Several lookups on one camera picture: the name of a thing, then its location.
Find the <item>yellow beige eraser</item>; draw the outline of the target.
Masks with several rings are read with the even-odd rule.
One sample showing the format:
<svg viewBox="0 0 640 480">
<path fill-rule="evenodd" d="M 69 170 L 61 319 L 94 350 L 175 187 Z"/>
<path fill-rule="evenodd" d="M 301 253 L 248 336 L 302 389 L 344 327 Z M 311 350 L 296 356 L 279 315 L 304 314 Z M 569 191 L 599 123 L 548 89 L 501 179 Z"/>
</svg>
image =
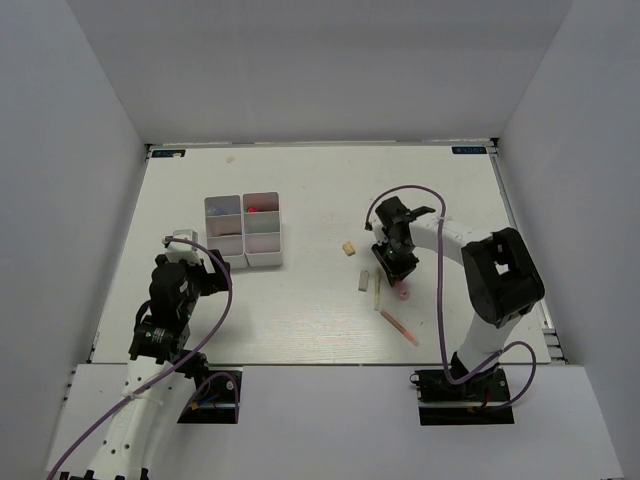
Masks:
<svg viewBox="0 0 640 480">
<path fill-rule="evenodd" d="M 345 243 L 342 248 L 347 256 L 352 256 L 356 253 L 354 246 L 350 242 Z"/>
</svg>

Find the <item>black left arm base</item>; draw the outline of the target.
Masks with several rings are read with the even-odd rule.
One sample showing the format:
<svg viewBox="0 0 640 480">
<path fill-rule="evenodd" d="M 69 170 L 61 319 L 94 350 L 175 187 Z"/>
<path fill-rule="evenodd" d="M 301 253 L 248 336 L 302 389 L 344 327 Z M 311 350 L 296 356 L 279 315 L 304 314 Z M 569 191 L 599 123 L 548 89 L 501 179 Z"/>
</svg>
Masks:
<svg viewBox="0 0 640 480">
<path fill-rule="evenodd" d="M 196 390 L 179 424 L 235 425 L 239 420 L 242 368 L 209 368 L 197 378 Z"/>
</svg>

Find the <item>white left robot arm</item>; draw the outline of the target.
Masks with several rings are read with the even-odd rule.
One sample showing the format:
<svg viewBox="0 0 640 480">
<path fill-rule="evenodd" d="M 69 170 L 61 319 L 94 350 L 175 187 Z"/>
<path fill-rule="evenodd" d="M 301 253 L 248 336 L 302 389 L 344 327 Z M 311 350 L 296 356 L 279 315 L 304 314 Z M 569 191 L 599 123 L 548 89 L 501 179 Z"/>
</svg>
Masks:
<svg viewBox="0 0 640 480">
<path fill-rule="evenodd" d="M 71 454 L 101 425 L 107 427 L 83 479 L 146 479 L 159 447 L 190 402 L 205 396 L 211 382 L 202 346 L 223 324 L 219 319 L 199 345 L 187 349 L 189 322 L 202 297 L 233 293 L 231 267 L 221 253 L 195 240 L 168 236 L 155 259 L 149 297 L 135 315 L 126 377 L 120 398 L 59 457 L 50 479 L 73 479 L 62 469 Z"/>
</svg>

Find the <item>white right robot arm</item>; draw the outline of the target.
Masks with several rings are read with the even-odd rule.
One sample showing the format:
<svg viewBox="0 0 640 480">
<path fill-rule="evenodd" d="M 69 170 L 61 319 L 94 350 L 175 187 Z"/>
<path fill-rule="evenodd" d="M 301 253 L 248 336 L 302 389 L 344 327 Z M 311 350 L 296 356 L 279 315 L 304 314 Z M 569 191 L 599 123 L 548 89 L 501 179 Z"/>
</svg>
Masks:
<svg viewBox="0 0 640 480">
<path fill-rule="evenodd" d="M 543 299 L 545 287 L 521 234 L 512 227 L 474 229 L 453 222 L 427 206 L 406 207 L 396 197 L 372 204 L 365 229 L 375 235 L 371 250 L 389 285 L 409 294 L 405 279 L 419 263 L 416 249 L 436 254 L 436 316 L 444 376 L 461 397 L 472 399 L 488 385 L 512 330 Z M 453 355 L 446 352 L 444 331 L 444 261 L 464 270 L 473 318 Z"/>
</svg>

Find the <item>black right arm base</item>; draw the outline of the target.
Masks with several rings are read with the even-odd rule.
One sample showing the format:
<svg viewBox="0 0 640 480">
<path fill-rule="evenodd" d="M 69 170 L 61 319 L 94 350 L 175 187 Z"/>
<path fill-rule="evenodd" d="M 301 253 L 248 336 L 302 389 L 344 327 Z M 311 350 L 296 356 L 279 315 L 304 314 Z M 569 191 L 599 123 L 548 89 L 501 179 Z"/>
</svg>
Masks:
<svg viewBox="0 0 640 480">
<path fill-rule="evenodd" d="M 499 368 L 480 379 L 452 385 L 441 370 L 416 370 L 415 387 L 421 426 L 513 425 L 506 374 Z"/>
</svg>

